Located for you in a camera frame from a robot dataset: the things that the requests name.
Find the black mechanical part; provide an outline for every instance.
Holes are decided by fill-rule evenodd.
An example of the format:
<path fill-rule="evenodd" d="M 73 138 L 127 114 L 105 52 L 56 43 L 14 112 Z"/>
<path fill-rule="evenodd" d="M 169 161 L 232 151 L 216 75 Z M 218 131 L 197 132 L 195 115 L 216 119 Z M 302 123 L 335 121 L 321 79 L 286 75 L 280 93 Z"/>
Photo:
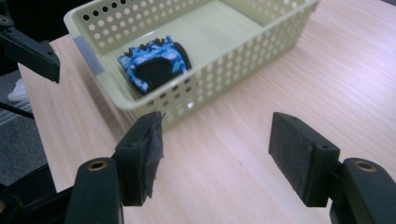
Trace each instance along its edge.
<path fill-rule="evenodd" d="M 59 83 L 61 62 L 48 41 L 37 43 L 14 27 L 0 34 L 6 57 L 22 63 L 40 76 Z"/>
<path fill-rule="evenodd" d="M 340 150 L 301 120 L 274 113 L 269 153 L 306 206 L 332 199 L 333 224 L 396 220 L 396 183 L 380 165 Z"/>
<path fill-rule="evenodd" d="M 117 164 L 110 158 L 87 161 L 78 168 L 65 224 L 122 223 Z"/>
<path fill-rule="evenodd" d="M 120 140 L 112 157 L 117 161 L 123 183 L 124 206 L 141 206 L 147 196 L 151 197 L 162 157 L 162 116 L 160 112 L 153 112 L 136 121 Z"/>
<path fill-rule="evenodd" d="M 274 113 L 269 153 L 308 207 L 325 207 L 326 175 L 338 164 L 340 149 L 300 119 Z"/>
<path fill-rule="evenodd" d="M 28 192 L 21 193 L 21 188 L 6 188 L 8 193 L 0 194 L 0 223 L 123 223 L 122 204 L 141 206 L 152 194 L 163 157 L 162 119 L 161 112 L 138 119 L 113 158 L 79 167 L 74 187 L 38 199 L 23 196 Z M 12 192 L 19 193 L 14 197 Z"/>

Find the basket hole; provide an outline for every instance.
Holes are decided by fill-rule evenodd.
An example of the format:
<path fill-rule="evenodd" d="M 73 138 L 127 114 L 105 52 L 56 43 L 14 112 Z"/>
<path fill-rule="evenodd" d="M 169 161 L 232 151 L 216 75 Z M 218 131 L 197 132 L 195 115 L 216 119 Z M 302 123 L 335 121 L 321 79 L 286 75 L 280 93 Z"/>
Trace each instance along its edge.
<path fill-rule="evenodd" d="M 191 88 L 191 87 L 188 87 L 188 88 L 186 89 L 186 93 L 191 93 L 191 90 L 192 90 L 192 88 Z"/>
<path fill-rule="evenodd" d="M 153 105 L 154 105 L 154 101 L 150 101 L 150 102 L 148 102 L 148 103 L 146 104 L 146 106 L 148 106 L 148 107 L 153 106 Z"/>
<path fill-rule="evenodd" d="M 165 97 L 166 97 L 166 92 L 164 92 L 163 94 L 160 95 L 160 99 L 162 99 L 162 100 L 163 100 L 163 98 L 165 98 Z"/>
<path fill-rule="evenodd" d="M 175 100 L 178 100 L 180 98 L 180 92 L 176 93 L 174 98 Z"/>

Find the wooden table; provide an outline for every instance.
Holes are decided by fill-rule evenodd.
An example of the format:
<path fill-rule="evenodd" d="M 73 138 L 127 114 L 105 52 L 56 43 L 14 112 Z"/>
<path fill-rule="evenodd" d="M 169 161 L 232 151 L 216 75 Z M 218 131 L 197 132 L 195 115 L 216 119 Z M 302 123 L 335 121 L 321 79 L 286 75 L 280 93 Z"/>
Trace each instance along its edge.
<path fill-rule="evenodd" d="M 153 198 L 126 223 L 330 223 L 306 208 L 268 154 L 273 112 L 296 116 L 396 179 L 396 7 L 322 0 L 295 49 L 163 135 Z M 57 190 L 109 157 L 129 128 L 72 38 L 53 41 L 59 85 L 21 66 Z"/>

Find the bolt hole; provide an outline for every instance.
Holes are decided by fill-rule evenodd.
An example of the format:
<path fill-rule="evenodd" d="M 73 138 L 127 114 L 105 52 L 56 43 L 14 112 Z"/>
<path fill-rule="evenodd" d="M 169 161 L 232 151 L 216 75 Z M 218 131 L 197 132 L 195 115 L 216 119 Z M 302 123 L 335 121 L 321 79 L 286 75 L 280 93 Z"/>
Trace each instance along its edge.
<path fill-rule="evenodd" d="M 2 23 L 8 23 L 8 19 L 7 19 L 7 18 L 0 18 L 0 22 L 2 22 Z"/>
<path fill-rule="evenodd" d="M 107 162 L 105 161 L 95 161 L 91 163 L 90 167 L 88 168 L 90 171 L 98 171 L 102 170 L 107 166 Z"/>
<path fill-rule="evenodd" d="M 355 161 L 355 165 L 366 172 L 375 172 L 376 168 L 372 164 L 366 162 L 366 161 Z"/>

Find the basket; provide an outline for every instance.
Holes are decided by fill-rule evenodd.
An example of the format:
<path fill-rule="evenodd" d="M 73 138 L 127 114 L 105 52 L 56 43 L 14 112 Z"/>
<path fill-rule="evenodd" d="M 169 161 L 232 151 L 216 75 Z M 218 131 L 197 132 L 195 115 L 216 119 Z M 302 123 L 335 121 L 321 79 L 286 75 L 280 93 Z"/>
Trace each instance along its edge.
<path fill-rule="evenodd" d="M 115 106 L 165 129 L 292 49 L 318 0 L 96 0 L 64 23 Z M 192 69 L 141 96 L 117 62 L 130 47 L 172 36 Z"/>

